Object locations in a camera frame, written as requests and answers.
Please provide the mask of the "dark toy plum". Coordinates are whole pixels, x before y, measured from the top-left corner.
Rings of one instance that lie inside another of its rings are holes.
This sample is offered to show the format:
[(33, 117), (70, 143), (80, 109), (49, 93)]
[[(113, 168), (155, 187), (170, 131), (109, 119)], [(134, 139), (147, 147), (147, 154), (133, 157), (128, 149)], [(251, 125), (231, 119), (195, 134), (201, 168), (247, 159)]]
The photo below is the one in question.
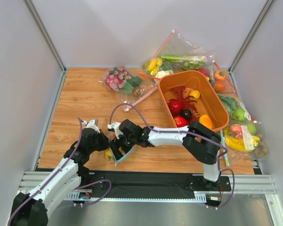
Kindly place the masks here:
[(189, 110), (189, 109), (182, 109), (180, 111), (179, 115), (181, 117), (185, 118), (187, 121), (189, 121), (192, 118), (192, 116), (193, 116), (191, 110)]

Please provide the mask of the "red toy apple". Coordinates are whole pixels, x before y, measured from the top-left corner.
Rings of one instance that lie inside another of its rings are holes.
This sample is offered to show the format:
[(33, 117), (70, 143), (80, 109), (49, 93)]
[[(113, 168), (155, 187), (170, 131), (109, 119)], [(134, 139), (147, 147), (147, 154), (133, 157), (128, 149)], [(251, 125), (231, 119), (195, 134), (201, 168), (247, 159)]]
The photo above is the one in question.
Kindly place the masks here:
[(176, 116), (173, 119), (174, 119), (176, 127), (178, 127), (178, 128), (188, 125), (187, 120), (182, 116)]

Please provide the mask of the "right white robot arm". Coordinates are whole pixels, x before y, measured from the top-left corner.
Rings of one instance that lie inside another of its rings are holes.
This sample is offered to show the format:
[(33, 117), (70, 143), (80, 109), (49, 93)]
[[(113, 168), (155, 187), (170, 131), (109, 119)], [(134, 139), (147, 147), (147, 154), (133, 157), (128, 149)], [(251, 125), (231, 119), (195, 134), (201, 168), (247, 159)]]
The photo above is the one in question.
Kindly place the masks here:
[(192, 122), (180, 128), (144, 128), (126, 119), (108, 125), (108, 131), (115, 137), (109, 147), (116, 163), (124, 160), (136, 145), (148, 148), (163, 145), (184, 147), (196, 160), (202, 163), (203, 178), (216, 183), (220, 177), (218, 154), (221, 148), (221, 137), (199, 122)]

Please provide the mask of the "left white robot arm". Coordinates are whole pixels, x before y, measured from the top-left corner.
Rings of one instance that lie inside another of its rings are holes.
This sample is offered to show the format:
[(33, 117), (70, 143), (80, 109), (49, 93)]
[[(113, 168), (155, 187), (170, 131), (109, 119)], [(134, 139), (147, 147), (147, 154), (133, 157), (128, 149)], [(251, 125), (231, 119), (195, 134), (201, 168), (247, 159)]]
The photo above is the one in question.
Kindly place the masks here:
[(107, 147), (108, 138), (100, 129), (82, 129), (78, 141), (66, 151), (58, 166), (27, 194), (16, 195), (8, 225), (47, 225), (53, 211), (71, 191), (86, 187), (90, 177), (84, 165), (90, 155)]

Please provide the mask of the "clear blue zip bag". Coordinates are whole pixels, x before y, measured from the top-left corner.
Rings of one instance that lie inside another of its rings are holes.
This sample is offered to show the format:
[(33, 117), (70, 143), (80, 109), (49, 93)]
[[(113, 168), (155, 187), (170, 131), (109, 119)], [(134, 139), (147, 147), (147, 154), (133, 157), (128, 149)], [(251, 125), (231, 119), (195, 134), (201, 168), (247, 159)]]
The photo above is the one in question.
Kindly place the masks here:
[[(117, 139), (115, 136), (115, 133), (112, 131), (108, 132), (108, 138), (109, 138), (109, 142), (112, 141), (113, 139)], [(114, 156), (113, 156), (113, 161), (114, 165), (117, 166), (120, 162), (122, 162), (132, 151), (133, 151), (134, 147), (132, 148), (120, 148), (121, 153), (123, 154), (123, 157), (119, 160), (116, 161)]]

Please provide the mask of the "yellow toy bell pepper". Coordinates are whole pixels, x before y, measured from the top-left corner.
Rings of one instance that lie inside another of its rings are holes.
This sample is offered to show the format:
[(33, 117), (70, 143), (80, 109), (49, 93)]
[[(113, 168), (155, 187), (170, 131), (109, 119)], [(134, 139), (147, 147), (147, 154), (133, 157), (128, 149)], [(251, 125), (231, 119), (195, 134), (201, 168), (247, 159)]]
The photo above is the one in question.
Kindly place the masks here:
[(108, 160), (108, 161), (113, 160), (113, 154), (112, 154), (110, 149), (107, 149), (105, 151), (105, 159)]

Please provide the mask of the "red toy tomato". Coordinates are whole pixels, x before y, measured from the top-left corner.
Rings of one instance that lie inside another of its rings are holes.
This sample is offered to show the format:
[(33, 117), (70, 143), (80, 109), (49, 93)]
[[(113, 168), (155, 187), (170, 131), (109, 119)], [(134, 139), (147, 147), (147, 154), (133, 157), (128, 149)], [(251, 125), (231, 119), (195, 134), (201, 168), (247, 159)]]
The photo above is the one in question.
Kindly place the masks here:
[(183, 106), (179, 100), (171, 99), (168, 103), (168, 109), (172, 115), (178, 115)]

